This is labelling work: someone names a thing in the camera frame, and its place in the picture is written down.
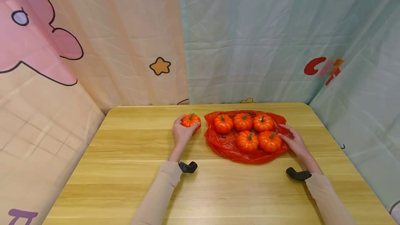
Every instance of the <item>wooden table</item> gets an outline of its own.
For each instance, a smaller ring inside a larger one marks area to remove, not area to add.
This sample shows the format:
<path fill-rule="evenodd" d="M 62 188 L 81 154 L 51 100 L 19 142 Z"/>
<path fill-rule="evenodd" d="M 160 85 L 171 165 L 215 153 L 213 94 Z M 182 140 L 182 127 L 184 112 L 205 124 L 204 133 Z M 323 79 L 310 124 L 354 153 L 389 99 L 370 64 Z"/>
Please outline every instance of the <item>wooden table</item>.
<path fill-rule="evenodd" d="M 203 116 L 234 109 L 284 116 L 303 136 L 358 225 L 395 224 L 311 108 L 298 102 L 114 108 L 44 224 L 129 224 L 173 148 L 173 121 L 192 112 L 202 118 L 202 127 L 182 161 L 195 161 L 198 169 L 182 175 L 164 224 L 323 224 L 305 184 L 285 174 L 288 167 L 300 170 L 293 154 L 264 165 L 245 165 L 220 157 L 208 147 Z"/>

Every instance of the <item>small orange pumpkin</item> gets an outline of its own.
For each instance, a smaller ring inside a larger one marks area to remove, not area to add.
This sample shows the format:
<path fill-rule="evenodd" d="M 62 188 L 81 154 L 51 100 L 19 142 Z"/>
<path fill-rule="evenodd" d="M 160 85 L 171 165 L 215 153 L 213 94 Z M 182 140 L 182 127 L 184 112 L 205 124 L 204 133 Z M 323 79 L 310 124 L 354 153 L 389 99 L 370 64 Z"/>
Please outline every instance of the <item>small orange pumpkin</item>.
<path fill-rule="evenodd" d="M 190 127 L 192 125 L 194 125 L 195 123 L 200 123 L 199 127 L 197 127 L 193 133 L 197 132 L 200 127 L 201 127 L 201 120 L 200 117 L 198 117 L 197 115 L 195 115 L 194 113 L 186 115 L 186 117 L 184 117 L 181 120 L 181 125 L 185 126 L 185 127 Z"/>
<path fill-rule="evenodd" d="M 282 140 L 276 132 L 264 131 L 258 134 L 260 148 L 268 154 L 274 154 L 282 148 Z"/>
<path fill-rule="evenodd" d="M 232 119 L 226 114 L 220 114 L 214 118 L 214 129 L 216 132 L 226 134 L 233 128 Z"/>
<path fill-rule="evenodd" d="M 250 114 L 236 114 L 233 118 L 233 126 L 238 131 L 250 131 L 253 127 L 253 119 L 250 117 Z"/>
<path fill-rule="evenodd" d="M 255 133 L 250 131 L 239 132 L 236 137 L 236 146 L 245 153 L 251 153 L 257 150 L 258 139 Z"/>
<path fill-rule="evenodd" d="M 258 132 L 273 131 L 274 123 L 273 118 L 266 114 L 259 114 L 253 118 L 253 127 Z"/>

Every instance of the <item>pink curtain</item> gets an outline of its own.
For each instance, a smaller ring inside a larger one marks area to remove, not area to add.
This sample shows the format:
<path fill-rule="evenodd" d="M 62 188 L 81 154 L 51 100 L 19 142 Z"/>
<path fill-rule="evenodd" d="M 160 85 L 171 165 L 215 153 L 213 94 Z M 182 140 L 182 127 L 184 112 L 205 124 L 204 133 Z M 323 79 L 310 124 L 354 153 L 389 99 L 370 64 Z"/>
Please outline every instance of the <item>pink curtain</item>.
<path fill-rule="evenodd" d="M 0 224 L 41 224 L 104 113 L 188 102 L 179 0 L 0 0 Z"/>

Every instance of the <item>red plastic bag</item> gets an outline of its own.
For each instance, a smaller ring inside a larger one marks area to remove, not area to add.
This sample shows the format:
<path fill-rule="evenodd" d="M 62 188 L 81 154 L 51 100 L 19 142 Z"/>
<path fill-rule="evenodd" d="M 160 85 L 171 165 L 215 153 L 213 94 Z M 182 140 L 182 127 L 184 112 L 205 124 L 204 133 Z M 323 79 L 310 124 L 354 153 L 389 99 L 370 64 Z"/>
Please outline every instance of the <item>red plastic bag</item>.
<path fill-rule="evenodd" d="M 208 145 L 211 147 L 211 149 L 213 149 L 213 151 L 215 151 L 217 154 L 223 157 L 226 157 L 227 159 L 230 159 L 232 161 L 237 161 L 243 164 L 265 164 L 267 162 L 274 160 L 280 154 L 288 151 L 289 149 L 288 145 L 284 141 L 282 141 L 282 149 L 274 154 L 268 154 L 262 151 L 260 148 L 258 148 L 255 152 L 251 154 L 247 154 L 241 152 L 236 147 L 236 136 L 238 135 L 239 131 L 235 130 L 235 128 L 233 128 L 232 131 L 227 134 L 220 134 L 215 131 L 214 129 L 215 117 L 217 117 L 220 114 L 226 114 L 233 119 L 233 117 L 239 113 L 250 114 L 251 117 L 255 117 L 258 114 L 269 115 L 275 121 L 274 131 L 289 136 L 289 131 L 279 126 L 279 124 L 286 124 L 286 119 L 280 115 L 269 112 L 252 111 L 252 110 L 237 110 L 237 111 L 225 111 L 225 112 L 216 111 L 204 116 L 205 120 L 208 123 L 208 129 L 205 133 L 205 137 L 208 142 Z"/>

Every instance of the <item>hand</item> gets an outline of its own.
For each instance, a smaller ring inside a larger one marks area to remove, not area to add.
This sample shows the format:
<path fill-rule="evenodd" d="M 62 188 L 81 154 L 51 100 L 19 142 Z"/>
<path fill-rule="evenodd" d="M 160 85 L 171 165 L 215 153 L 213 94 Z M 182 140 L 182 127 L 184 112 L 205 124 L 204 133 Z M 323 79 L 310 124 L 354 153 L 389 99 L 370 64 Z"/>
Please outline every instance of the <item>hand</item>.
<path fill-rule="evenodd" d="M 193 131 L 200 125 L 200 123 L 195 123 L 190 127 L 185 127 L 181 125 L 181 120 L 185 116 L 186 115 L 183 114 L 174 121 L 173 137 L 175 141 L 175 146 L 173 151 L 169 155 L 168 161 L 173 161 L 178 163 L 181 160 L 182 153 L 189 139 L 192 137 Z"/>
<path fill-rule="evenodd" d="M 181 125 L 181 120 L 185 116 L 186 115 L 183 114 L 174 121 L 173 136 L 174 136 L 174 140 L 175 140 L 175 146 L 186 146 L 189 139 L 193 135 L 193 131 L 200 125 L 200 123 L 195 123 L 194 125 L 192 125 L 190 127 L 185 127 L 185 126 Z"/>
<path fill-rule="evenodd" d="M 278 134 L 278 136 L 289 145 L 290 149 L 292 149 L 292 151 L 295 153 L 300 161 L 302 161 L 305 157 L 312 157 L 306 147 L 306 144 L 303 141 L 303 138 L 300 136 L 299 133 L 297 133 L 297 131 L 295 131 L 292 127 L 284 124 L 280 124 L 280 126 L 289 130 L 289 132 L 293 136 L 293 139 L 290 139 L 282 134 Z"/>
<path fill-rule="evenodd" d="M 300 136 L 297 131 L 295 131 L 292 127 L 280 124 L 282 128 L 286 128 L 289 130 L 289 132 L 292 134 L 293 139 L 288 138 L 285 135 L 278 134 L 279 137 L 285 141 L 289 147 L 292 149 L 292 151 L 295 153 L 297 156 L 297 159 L 302 162 L 306 169 L 310 173 L 318 173 L 320 175 L 323 175 L 324 173 L 322 172 L 321 168 L 319 167 L 317 161 L 315 161 L 314 157 L 311 155 L 311 153 L 308 151 L 306 144 L 303 141 L 303 138 Z"/>

